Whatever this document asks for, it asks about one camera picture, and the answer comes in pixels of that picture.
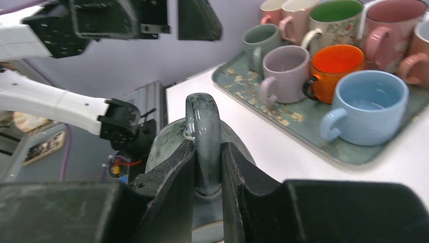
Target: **tray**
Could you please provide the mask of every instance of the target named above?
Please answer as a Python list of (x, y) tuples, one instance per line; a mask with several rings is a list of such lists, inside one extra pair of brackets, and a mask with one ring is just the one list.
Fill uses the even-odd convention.
[[(351, 165), (366, 164), (376, 158), (390, 143), (367, 147), (354, 145), (342, 139), (336, 139), (331, 143), (325, 142), (319, 136), (319, 124), (325, 113), (330, 110), (330, 105), (321, 102), (306, 99), (294, 104), (279, 104), (274, 109), (268, 109), (259, 98), (262, 77), (247, 68), (244, 52), (219, 67), (213, 73), (212, 79), (234, 98), (335, 161)], [(415, 86), (409, 88), (410, 98), (398, 134), (429, 104), (429, 90)]]

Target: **white table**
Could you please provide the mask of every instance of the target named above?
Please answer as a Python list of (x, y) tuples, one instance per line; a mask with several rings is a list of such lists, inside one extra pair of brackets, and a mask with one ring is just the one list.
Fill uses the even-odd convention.
[(185, 117), (189, 94), (208, 93), (216, 100), (221, 119), (238, 134), (256, 165), (274, 179), (398, 182), (412, 188), (429, 209), (429, 109), (381, 156), (363, 166), (349, 166), (322, 156), (229, 96), (212, 82), (214, 70), (167, 89), (169, 123)]

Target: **gray-green mug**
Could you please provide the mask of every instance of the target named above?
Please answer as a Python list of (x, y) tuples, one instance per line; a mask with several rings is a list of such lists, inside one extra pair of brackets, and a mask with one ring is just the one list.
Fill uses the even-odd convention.
[(282, 45), (279, 28), (274, 24), (253, 27), (244, 34), (243, 41), (248, 68), (261, 75), (264, 56)]

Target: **ceramic cup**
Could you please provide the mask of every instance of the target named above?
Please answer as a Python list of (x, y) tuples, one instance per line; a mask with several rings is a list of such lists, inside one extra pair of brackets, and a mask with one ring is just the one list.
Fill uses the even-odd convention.
[(262, 59), (265, 54), (281, 46), (279, 28), (274, 24), (263, 24), (248, 30), (244, 36), (247, 66), (262, 75)]
[(351, 45), (333, 45), (318, 51), (311, 60), (311, 77), (303, 92), (311, 100), (332, 103), (335, 86), (347, 74), (365, 69), (365, 55)]
[(429, 21), (415, 27), (408, 57), (401, 61), (398, 76), (408, 84), (429, 89)]
[(309, 31), (310, 13), (319, 0), (288, 0), (282, 5), (283, 19), (279, 23), (283, 39), (300, 45)]
[(302, 47), (283, 46), (270, 51), (263, 60), (262, 103), (271, 108), (276, 102), (294, 103), (304, 99), (302, 86), (310, 77), (309, 67), (310, 54)]
[(341, 79), (335, 88), (332, 109), (320, 122), (326, 141), (376, 146), (392, 139), (402, 121), (409, 91), (393, 74), (364, 70)]
[(413, 28), (423, 20), (426, 3), (386, 0), (368, 9), (362, 47), (369, 68), (395, 73), (404, 58)]
[(278, 25), (282, 19), (281, 6), (285, 0), (266, 0), (259, 9), (261, 10), (261, 24)]
[(330, 45), (357, 45), (362, 10), (363, 4), (356, 0), (336, 0), (315, 7), (301, 47), (310, 48), (313, 56)]

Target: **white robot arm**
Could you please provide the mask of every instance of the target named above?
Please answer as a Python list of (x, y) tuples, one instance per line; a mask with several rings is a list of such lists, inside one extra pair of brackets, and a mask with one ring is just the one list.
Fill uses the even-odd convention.
[[(52, 56), (30, 26), (22, 24), (24, 18), (41, 9), (41, 6), (34, 6), (0, 15), (0, 61)], [(135, 138), (140, 118), (138, 109), (132, 104), (79, 95), (6, 69), (1, 69), (0, 73), (0, 110), (68, 123), (117, 143), (117, 148)]]
[(51, 56), (30, 26), (22, 24), (24, 18), (40, 9), (42, 9), (41, 6), (34, 6), (0, 15), (0, 61)]
[[(179, 1), (179, 40), (218, 41), (222, 26), (208, 1)], [(170, 33), (167, 1), (55, 0), (17, 12), (0, 12), (0, 61), (82, 54), (103, 38), (158, 39)], [(138, 157), (154, 137), (138, 124), (134, 105), (57, 89), (0, 68), (0, 110), (68, 123)]]
[(106, 99), (44, 85), (10, 70), (0, 73), (0, 110), (33, 114), (100, 135), (98, 117), (105, 115), (108, 107)]

